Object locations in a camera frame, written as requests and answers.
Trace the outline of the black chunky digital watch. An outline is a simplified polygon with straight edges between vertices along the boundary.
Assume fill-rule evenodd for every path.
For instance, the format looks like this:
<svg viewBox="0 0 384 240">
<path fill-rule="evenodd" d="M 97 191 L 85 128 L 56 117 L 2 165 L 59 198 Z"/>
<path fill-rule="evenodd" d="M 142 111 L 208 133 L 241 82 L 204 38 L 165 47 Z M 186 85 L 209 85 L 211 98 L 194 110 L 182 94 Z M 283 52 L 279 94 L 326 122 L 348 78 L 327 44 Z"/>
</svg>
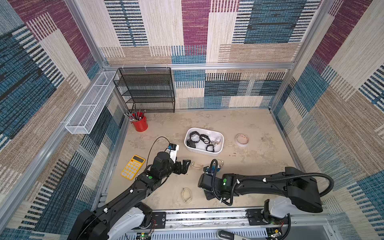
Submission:
<svg viewBox="0 0 384 240">
<path fill-rule="evenodd" d="M 187 146 L 188 146 L 189 148 L 193 148 L 193 149 L 196 148 L 196 142 L 193 141 L 192 139 L 187 140 L 187 141 L 186 141 L 186 144 L 187 144 Z"/>
</svg>

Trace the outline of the small black round watch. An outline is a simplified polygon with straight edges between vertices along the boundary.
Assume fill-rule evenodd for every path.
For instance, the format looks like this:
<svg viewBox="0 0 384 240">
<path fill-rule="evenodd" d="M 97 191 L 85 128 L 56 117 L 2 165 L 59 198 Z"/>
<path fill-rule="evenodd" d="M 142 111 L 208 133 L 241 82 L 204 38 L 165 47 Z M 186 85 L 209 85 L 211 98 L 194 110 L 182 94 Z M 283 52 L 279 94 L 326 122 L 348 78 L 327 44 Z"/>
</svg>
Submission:
<svg viewBox="0 0 384 240">
<path fill-rule="evenodd" d="M 213 144 L 206 145 L 206 151 L 210 152 L 210 153 L 214 153 L 215 152 L 215 146 Z"/>
</svg>

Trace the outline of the rose gold white strap watch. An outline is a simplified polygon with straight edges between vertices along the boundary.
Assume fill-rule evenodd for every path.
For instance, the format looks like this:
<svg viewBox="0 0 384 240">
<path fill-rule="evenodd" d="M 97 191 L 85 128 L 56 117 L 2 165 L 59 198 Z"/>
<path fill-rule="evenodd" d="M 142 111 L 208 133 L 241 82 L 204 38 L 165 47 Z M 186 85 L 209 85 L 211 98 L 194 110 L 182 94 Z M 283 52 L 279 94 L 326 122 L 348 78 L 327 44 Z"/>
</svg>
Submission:
<svg viewBox="0 0 384 240">
<path fill-rule="evenodd" d="M 213 144 L 214 146 L 217 146 L 217 145 L 220 145 L 221 142 L 222 142 L 222 138 L 221 137 L 217 137 L 213 141 L 211 141 L 211 144 Z"/>
</svg>

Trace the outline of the black watch with strap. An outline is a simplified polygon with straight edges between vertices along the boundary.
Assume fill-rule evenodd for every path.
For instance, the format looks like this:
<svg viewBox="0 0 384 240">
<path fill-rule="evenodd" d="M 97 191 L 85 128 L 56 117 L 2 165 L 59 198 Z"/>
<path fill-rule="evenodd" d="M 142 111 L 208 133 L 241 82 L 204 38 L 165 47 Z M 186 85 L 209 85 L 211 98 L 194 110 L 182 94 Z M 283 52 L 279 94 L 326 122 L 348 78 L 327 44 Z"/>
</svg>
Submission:
<svg viewBox="0 0 384 240">
<path fill-rule="evenodd" d="M 200 140 L 202 140 L 206 145 L 211 143 L 211 140 L 210 140 L 209 136 L 204 135 L 204 134 L 200 135 Z"/>
</svg>

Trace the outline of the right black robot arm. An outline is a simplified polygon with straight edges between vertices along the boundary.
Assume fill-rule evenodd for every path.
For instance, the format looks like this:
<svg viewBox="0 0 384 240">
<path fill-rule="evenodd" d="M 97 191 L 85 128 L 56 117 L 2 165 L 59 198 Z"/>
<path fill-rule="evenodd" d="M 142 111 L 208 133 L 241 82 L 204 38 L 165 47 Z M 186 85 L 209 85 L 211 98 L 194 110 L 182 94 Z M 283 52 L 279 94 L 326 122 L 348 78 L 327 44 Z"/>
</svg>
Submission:
<svg viewBox="0 0 384 240">
<path fill-rule="evenodd" d="M 334 187 L 334 180 L 323 173 L 304 173 L 294 167 L 264 176 L 224 174 L 217 177 L 218 160 L 211 161 L 201 175 L 198 187 L 204 190 L 207 200 L 217 199 L 232 206 L 234 198 L 244 195 L 275 195 L 266 200 L 261 211 L 263 222 L 270 224 L 296 213 L 321 213 L 321 197 Z"/>
</svg>

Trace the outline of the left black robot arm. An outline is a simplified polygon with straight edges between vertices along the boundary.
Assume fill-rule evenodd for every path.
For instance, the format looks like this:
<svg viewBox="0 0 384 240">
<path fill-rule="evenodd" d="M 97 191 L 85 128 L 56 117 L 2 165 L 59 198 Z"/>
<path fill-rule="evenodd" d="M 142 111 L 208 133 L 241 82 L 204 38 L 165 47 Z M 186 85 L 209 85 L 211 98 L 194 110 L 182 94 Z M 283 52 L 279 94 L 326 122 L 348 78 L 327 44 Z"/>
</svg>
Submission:
<svg viewBox="0 0 384 240">
<path fill-rule="evenodd" d="M 157 153 L 152 165 L 136 178 L 123 193 L 94 211 L 81 212 L 68 236 L 69 240 L 108 240 L 121 235 L 124 229 L 140 226 L 145 213 L 137 205 L 162 185 L 171 174 L 188 172 L 191 160 L 173 161 L 167 152 Z"/>
</svg>

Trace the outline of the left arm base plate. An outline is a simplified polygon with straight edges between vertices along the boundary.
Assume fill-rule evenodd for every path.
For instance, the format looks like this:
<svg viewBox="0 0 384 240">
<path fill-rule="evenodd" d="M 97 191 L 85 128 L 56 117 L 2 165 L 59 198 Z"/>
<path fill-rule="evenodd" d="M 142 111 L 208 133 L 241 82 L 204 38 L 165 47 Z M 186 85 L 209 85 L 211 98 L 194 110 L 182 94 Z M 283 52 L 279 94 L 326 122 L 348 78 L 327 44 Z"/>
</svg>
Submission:
<svg viewBox="0 0 384 240">
<path fill-rule="evenodd" d="M 164 229 L 166 227 L 167 213 L 166 212 L 150 212 L 145 214 L 142 227 L 145 230 Z"/>
</svg>

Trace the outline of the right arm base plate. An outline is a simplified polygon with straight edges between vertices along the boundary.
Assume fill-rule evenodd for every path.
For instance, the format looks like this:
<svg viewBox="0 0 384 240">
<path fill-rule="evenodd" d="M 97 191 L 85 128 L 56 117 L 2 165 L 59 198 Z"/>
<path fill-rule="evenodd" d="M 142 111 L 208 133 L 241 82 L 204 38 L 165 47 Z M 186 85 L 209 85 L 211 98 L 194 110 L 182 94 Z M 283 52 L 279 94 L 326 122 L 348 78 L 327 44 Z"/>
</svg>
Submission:
<svg viewBox="0 0 384 240">
<path fill-rule="evenodd" d="M 261 225 L 287 225 L 289 223 L 288 216 L 277 218 L 270 214 L 269 210 L 264 209 L 248 209 L 246 210 L 246 218 L 250 226 Z"/>
</svg>

